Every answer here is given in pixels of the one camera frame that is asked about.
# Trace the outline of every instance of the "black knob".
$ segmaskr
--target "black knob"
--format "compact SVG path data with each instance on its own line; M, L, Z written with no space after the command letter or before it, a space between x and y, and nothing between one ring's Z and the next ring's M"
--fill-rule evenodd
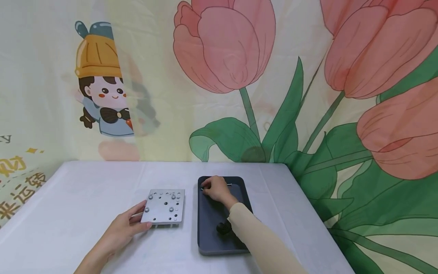
M220 234L220 235L226 235L228 233L230 233L232 230L231 228L231 223L226 220L225 223L219 223L216 226L216 231Z

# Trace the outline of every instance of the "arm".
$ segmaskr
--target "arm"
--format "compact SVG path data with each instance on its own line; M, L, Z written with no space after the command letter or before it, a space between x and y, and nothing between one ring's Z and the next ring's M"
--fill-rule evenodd
M74 274L99 274L114 254L126 246L135 234L149 230L152 223L140 223L141 215L137 215L143 213L145 206L146 201L143 201L119 214Z
M100 108L96 107L96 105L90 98L84 96L84 99L82 99L82 104L84 105L84 108L88 111L88 113L90 113L91 117L96 120L100 119Z
M230 211L233 232L247 246L265 274L306 274L306 271L278 236L259 221L244 204L231 195L225 180L213 176L201 184L204 194Z
M277 235L242 203L231 207L233 232L247 246L263 273L305 274L306 271Z

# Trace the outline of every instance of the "tulip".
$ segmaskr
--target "tulip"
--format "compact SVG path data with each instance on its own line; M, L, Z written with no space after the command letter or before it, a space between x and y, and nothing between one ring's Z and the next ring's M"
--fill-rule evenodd
M321 0L334 40L325 79L349 98L393 87L438 45L438 0Z
M175 56L196 85L228 93L265 71L276 27L270 0L182 1L174 23Z
M365 112L357 134L392 176L415 180L438 171L438 78Z

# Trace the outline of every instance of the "table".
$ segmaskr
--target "table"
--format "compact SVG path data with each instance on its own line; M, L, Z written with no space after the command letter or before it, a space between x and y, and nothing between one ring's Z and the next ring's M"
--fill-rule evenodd
M115 216L150 189L186 189L183 224L137 236L104 274L255 274L250 255L203 257L197 246L196 184L204 175L244 179L255 216L310 273L353 273L283 164L64 163L0 230L0 274L71 274Z

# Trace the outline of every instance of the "black tray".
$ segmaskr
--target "black tray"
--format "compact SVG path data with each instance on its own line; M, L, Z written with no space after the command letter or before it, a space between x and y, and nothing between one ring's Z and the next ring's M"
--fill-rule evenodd
M220 235L216 231L218 223L224 223L229 216L229 212L223 204L202 194L201 183L209 177L203 176L198 179L199 253L204 256L249 253L246 245L233 232ZM229 186L231 194L252 212L243 179L240 177L224 177L224 179L227 184L231 184Z

